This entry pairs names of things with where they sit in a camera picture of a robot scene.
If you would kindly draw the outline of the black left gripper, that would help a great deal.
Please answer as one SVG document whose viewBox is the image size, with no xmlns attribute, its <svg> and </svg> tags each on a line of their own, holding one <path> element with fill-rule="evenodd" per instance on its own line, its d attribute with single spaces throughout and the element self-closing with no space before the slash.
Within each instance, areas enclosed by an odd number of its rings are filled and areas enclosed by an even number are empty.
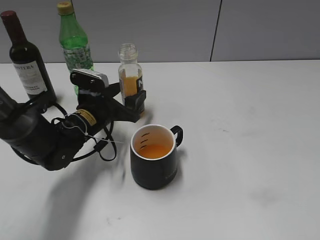
<svg viewBox="0 0 320 240">
<path fill-rule="evenodd" d="M 103 90 L 103 96 L 78 96 L 75 113 L 88 124 L 88 130 L 102 130 L 112 121 L 135 123 L 140 119 L 139 113 L 145 110 L 147 92 L 141 90 L 135 95 L 127 96 L 124 99 L 125 106 L 114 99 L 120 92 L 120 83 L 116 82 Z"/>
</svg>

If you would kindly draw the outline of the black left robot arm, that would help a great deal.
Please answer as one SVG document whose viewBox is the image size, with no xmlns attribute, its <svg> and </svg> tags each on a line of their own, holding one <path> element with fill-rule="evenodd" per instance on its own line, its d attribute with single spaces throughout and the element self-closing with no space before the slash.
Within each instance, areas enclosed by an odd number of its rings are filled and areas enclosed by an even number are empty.
<svg viewBox="0 0 320 240">
<path fill-rule="evenodd" d="M 40 112 L 38 104 L 47 94 L 17 103 L 3 89 L 0 91 L 0 138 L 26 162 L 42 166 L 49 171 L 67 167 L 80 160 L 78 151 L 101 130 L 106 138 L 98 141 L 87 156 L 101 151 L 114 139 L 108 124 L 115 121 L 135 123 L 140 119 L 139 107 L 146 99 L 146 91 L 130 98 L 130 107 L 114 99 L 120 92 L 119 83 L 99 87 L 96 92 L 81 89 L 76 111 L 58 122 L 48 121 Z"/>
</svg>

